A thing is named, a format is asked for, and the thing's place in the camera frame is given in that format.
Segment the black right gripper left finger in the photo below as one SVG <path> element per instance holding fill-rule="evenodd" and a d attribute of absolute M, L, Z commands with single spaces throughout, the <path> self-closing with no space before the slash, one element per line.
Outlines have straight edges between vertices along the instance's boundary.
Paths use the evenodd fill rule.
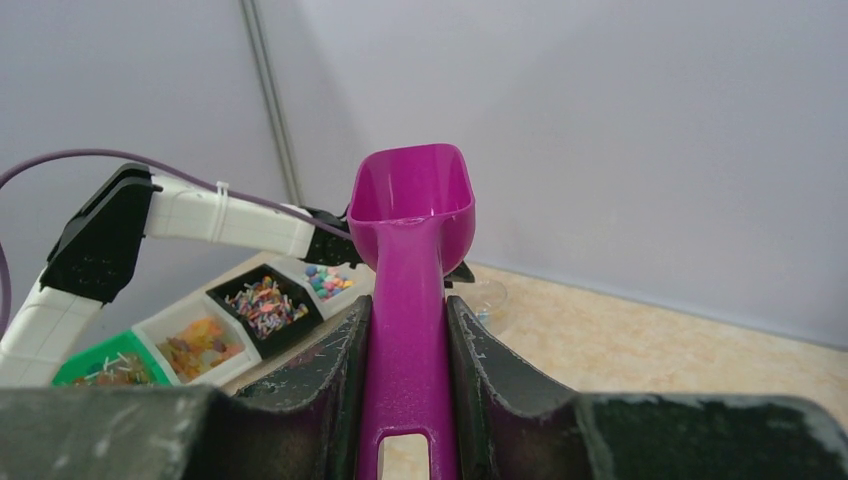
<path fill-rule="evenodd" d="M 351 479 L 372 300 L 228 395 L 211 386 L 1 393 L 5 479 Z"/>

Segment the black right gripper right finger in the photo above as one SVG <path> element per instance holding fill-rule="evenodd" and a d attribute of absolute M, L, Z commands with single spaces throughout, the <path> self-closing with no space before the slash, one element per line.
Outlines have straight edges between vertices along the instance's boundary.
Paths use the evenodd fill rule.
<path fill-rule="evenodd" d="M 843 479 L 847 435 L 793 396 L 587 393 L 447 300 L 465 479 Z"/>

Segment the clear glass jar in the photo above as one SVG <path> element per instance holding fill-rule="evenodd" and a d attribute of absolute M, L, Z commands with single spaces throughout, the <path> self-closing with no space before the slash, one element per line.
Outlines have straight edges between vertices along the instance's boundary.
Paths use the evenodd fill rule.
<path fill-rule="evenodd" d="M 454 291 L 492 335 L 497 336 L 509 328 L 508 290 L 502 282 L 478 280 L 474 283 L 455 283 Z"/>

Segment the magenta plastic scoop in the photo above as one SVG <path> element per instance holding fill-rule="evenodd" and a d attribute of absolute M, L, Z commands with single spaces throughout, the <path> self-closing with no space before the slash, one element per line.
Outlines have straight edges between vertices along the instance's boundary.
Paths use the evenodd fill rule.
<path fill-rule="evenodd" d="M 368 338 L 357 478 L 381 474 L 389 437 L 427 441 L 429 475 L 459 472 L 451 398 L 444 278 L 475 233 L 475 197 L 454 145 L 383 150 L 357 172 L 348 222 L 376 273 Z"/>

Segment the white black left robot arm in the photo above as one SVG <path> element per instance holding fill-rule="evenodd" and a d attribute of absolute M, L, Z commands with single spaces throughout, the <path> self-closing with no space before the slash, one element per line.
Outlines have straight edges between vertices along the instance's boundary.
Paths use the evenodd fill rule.
<path fill-rule="evenodd" d="M 132 280 L 145 238 L 222 243 L 305 258 L 312 216 L 263 206 L 219 185 L 215 192 L 121 167 L 66 224 L 1 340 L 1 384 L 51 384 L 80 335 Z"/>

